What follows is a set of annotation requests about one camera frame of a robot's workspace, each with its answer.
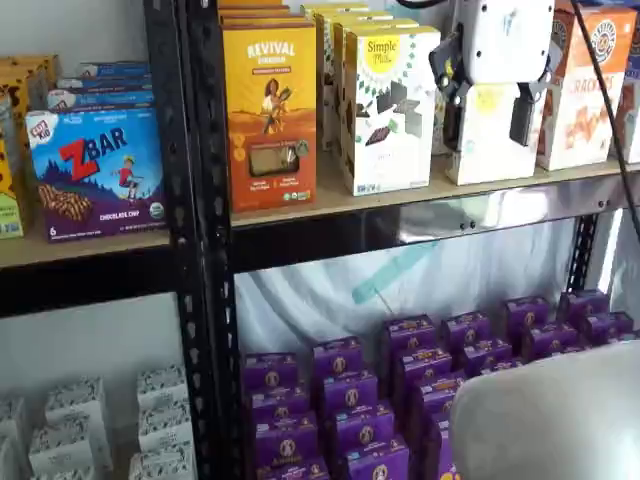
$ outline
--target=purple snack box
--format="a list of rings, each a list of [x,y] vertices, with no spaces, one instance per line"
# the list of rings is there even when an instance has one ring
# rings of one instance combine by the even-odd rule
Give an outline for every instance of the purple snack box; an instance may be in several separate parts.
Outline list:
[[[543,327],[529,329],[522,341],[522,357],[531,362],[546,358],[554,352],[578,342],[578,332],[566,323],[548,323]]]
[[[568,323],[579,331],[581,323],[587,315],[607,313],[608,311],[609,295],[600,290],[564,292],[560,295],[557,321]]]
[[[327,464],[322,457],[298,465],[281,468],[258,480],[330,480]]]
[[[255,423],[286,418],[309,410],[309,394],[303,384],[256,390],[249,397],[249,409]]]
[[[491,368],[496,363],[511,360],[513,350],[511,345],[494,338],[493,340],[480,340],[475,345],[464,347],[461,354],[461,363],[470,377],[480,375],[483,368]]]
[[[248,392],[266,387],[295,386],[298,363],[295,353],[252,353],[244,360],[244,387]]]
[[[318,424],[313,412],[256,424],[254,443],[258,476],[318,456]]]
[[[345,480],[409,480],[409,449],[400,435],[347,453]]]
[[[442,322],[442,338],[451,353],[460,352],[466,345],[491,337],[489,317],[483,312],[471,312]]]
[[[604,345],[608,338],[633,332],[633,319],[624,312],[588,315],[580,331],[592,345]]]

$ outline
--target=white box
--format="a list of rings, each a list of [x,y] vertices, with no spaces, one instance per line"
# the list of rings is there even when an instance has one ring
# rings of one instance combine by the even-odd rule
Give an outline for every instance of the white box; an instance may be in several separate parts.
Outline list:
[[[31,428],[23,398],[0,398],[0,435],[11,440],[22,472],[29,475],[31,466],[27,452],[31,439]]]
[[[113,470],[111,447],[106,428],[104,387],[100,378],[86,378],[77,383],[62,385],[49,392],[45,417],[49,423],[84,414],[89,417],[91,441],[97,451],[96,467]]]
[[[94,467],[95,451],[89,433],[89,416],[78,414],[36,430],[29,460],[34,475],[62,473]]]
[[[160,479],[197,479],[193,447],[189,442],[133,456],[129,468],[129,480]]]
[[[171,365],[138,375],[138,405],[141,410],[188,399],[184,367]]]
[[[176,443],[193,444],[189,402],[182,400],[140,412],[138,440],[140,451],[149,452]]]

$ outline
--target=yellow box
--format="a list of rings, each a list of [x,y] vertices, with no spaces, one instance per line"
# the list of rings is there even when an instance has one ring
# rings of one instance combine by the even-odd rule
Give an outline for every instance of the yellow box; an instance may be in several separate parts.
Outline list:
[[[11,98],[0,91],[0,239],[24,236],[31,222],[32,201],[17,133]]]
[[[335,78],[333,81],[333,109],[329,123],[332,127],[333,141],[331,143],[335,158],[342,158],[342,124],[344,116],[344,47],[345,35],[352,28],[358,30],[376,30],[381,28],[410,28],[420,26],[418,22],[410,18],[394,18],[392,20],[355,20],[339,19],[332,22],[333,28],[333,64],[335,68]]]
[[[333,31],[334,21],[355,22],[363,20],[392,20],[393,15],[384,11],[337,12],[335,10],[319,10],[314,13],[316,22],[316,91],[318,92],[318,132],[319,143],[323,150],[331,150],[333,130],[331,128],[331,111],[333,110],[333,82],[335,69],[333,65]]]

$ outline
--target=cardboard box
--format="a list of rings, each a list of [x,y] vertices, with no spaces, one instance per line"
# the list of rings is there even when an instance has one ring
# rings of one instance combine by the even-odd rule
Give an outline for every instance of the cardboard box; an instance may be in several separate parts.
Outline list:
[[[313,201],[313,24],[223,26],[222,35],[233,210]]]
[[[94,87],[56,88],[47,95],[47,109],[66,110],[89,105],[127,105],[153,102],[151,86],[144,87]]]
[[[563,292],[558,303],[558,322],[566,322],[576,330],[582,328],[589,315],[609,312],[609,295],[600,290]]]
[[[484,312],[470,312],[441,323],[443,341],[451,353],[461,352],[478,340],[489,340],[491,323]]]
[[[156,408],[172,402],[189,400],[184,367],[171,365],[138,375],[137,396],[140,409]]]
[[[80,414],[36,430],[29,461],[36,476],[95,467],[98,456],[89,416]]]
[[[138,441],[141,452],[167,448],[175,443],[193,444],[189,402],[182,400],[140,411]]]
[[[149,75],[151,66],[147,62],[83,62],[78,65],[76,74],[79,77],[139,77]]]
[[[0,239],[24,236],[32,219],[33,198],[19,137],[11,99],[0,91]]]
[[[582,14],[616,111],[636,13],[619,7],[582,7]],[[538,163],[557,170],[604,162],[611,125],[578,22],[566,4],[556,7],[551,38],[563,58],[547,90]]]
[[[348,480],[409,480],[409,449],[400,435],[347,453],[345,464]]]
[[[431,27],[353,27],[346,37],[341,167],[353,195],[429,184],[435,82]]]
[[[27,129],[51,242],[165,226],[155,108],[32,112]]]
[[[86,415],[91,441],[96,448],[96,466],[104,470],[113,469],[102,379],[87,378],[52,389],[47,395],[44,414],[47,422],[52,424]]]
[[[247,391],[266,387],[295,386],[298,384],[296,354],[291,352],[249,354],[244,359],[242,378]]]
[[[318,424],[313,412],[259,423],[255,430],[258,475],[318,456]]]

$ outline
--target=purple box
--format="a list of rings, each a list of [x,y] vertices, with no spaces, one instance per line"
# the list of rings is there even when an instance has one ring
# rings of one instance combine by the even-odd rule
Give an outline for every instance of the purple box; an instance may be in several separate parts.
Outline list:
[[[360,405],[335,415],[334,454],[342,456],[371,442],[385,442],[394,436],[395,416],[391,405],[382,400],[378,405]]]
[[[244,388],[253,390],[296,386],[298,384],[298,363],[295,353],[252,353],[244,360]]]
[[[633,319],[624,312],[588,315],[580,331],[592,345],[604,345],[608,338],[633,332]]]
[[[558,304],[557,321],[568,323],[576,330],[580,330],[582,321],[587,315],[608,311],[609,295],[600,290],[564,292]]]
[[[298,465],[283,467],[258,480],[330,480],[330,477],[324,459],[317,457]]]
[[[409,449],[400,435],[349,452],[345,463],[345,480],[409,480]]]
[[[378,377],[369,370],[344,372],[323,381],[321,411],[324,419],[331,418],[342,410],[377,403]]]
[[[542,297],[524,297],[504,302],[503,325],[501,331],[520,351],[522,335],[527,327],[544,325],[549,321],[549,302]]]
[[[254,459],[258,476],[318,456],[318,424],[313,412],[256,424]]]
[[[491,368],[496,363],[511,360],[513,350],[504,340],[480,340],[475,345],[464,347],[460,354],[460,363],[470,377],[480,375],[483,368]]]
[[[471,312],[442,322],[442,338],[447,350],[460,352],[466,345],[491,338],[491,324],[484,312]]]
[[[304,384],[295,387],[264,388],[249,396],[249,410],[254,423],[287,418],[309,410],[309,394]]]
[[[554,352],[575,345],[578,332],[566,323],[548,323],[543,327],[529,329],[522,341],[522,357],[531,362],[546,358]]]

